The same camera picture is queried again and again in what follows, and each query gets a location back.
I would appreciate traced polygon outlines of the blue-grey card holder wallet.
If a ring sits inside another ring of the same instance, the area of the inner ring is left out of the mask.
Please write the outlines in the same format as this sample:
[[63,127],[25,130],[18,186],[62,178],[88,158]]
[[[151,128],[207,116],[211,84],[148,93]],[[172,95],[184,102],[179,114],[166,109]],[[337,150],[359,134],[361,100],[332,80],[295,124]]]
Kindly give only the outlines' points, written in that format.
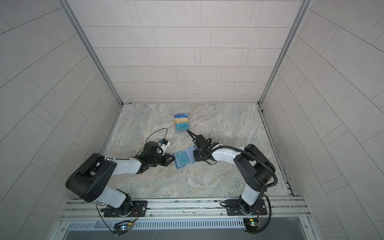
[[189,159],[189,164],[188,165],[190,165],[190,164],[195,162],[195,159],[193,157],[193,151],[196,150],[196,149],[197,149],[196,146],[192,146],[192,147],[189,147],[189,148],[183,150],[183,151],[186,152],[186,154],[188,156],[188,159]]

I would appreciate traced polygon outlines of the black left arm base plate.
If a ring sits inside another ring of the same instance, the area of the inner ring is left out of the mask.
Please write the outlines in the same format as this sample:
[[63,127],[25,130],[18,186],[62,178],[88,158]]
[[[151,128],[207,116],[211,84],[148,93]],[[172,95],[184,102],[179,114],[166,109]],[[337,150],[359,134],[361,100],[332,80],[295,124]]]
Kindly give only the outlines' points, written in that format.
[[101,213],[104,213],[106,218],[144,217],[147,206],[147,201],[128,201],[124,202],[119,208],[107,205],[106,208],[101,209]]

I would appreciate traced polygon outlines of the teal chip card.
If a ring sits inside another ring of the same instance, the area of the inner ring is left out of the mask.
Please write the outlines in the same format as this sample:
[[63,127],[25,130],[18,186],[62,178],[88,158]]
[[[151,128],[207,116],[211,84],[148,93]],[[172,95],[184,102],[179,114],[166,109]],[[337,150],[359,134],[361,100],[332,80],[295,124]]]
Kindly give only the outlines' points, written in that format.
[[177,169],[180,169],[189,164],[189,159],[185,151],[180,151],[174,154],[175,165]]

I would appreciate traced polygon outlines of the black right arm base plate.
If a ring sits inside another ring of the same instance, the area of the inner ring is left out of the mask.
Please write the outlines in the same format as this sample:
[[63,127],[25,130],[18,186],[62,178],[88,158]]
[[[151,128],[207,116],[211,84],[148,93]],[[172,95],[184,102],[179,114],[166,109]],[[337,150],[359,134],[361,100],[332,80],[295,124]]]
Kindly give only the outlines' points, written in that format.
[[260,199],[253,205],[248,205],[243,199],[228,199],[220,205],[227,210],[228,216],[265,216],[267,215],[266,204]]

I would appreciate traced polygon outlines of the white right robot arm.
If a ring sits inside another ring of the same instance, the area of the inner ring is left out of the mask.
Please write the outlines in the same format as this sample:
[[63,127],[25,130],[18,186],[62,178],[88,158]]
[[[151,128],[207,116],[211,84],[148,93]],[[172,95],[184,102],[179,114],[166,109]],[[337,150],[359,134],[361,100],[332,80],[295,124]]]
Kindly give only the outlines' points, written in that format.
[[244,148],[235,148],[213,142],[203,135],[191,133],[195,146],[194,158],[197,162],[203,161],[210,165],[216,162],[226,162],[235,165],[246,187],[239,198],[240,209],[245,214],[256,210],[256,204],[263,198],[265,191],[277,185],[276,168],[253,144]]

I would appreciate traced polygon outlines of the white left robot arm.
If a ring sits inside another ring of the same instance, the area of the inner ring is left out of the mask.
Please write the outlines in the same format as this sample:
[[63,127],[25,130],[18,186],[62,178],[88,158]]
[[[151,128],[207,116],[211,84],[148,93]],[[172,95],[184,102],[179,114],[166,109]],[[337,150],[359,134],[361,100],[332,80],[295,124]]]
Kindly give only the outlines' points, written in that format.
[[143,151],[128,159],[111,159],[99,153],[92,154],[67,179],[65,186],[85,202],[100,202],[119,208],[128,199],[128,194],[108,186],[112,176],[142,174],[150,167],[166,167],[175,158],[166,153],[171,143],[163,139],[159,143],[145,143]]

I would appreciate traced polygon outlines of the gold VIP card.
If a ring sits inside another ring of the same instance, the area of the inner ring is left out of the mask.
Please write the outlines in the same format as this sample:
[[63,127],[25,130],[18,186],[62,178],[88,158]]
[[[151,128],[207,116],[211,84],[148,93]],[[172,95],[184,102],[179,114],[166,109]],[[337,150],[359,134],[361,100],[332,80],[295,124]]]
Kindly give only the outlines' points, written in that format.
[[175,119],[175,123],[188,123],[189,120],[187,118],[182,118],[182,119]]

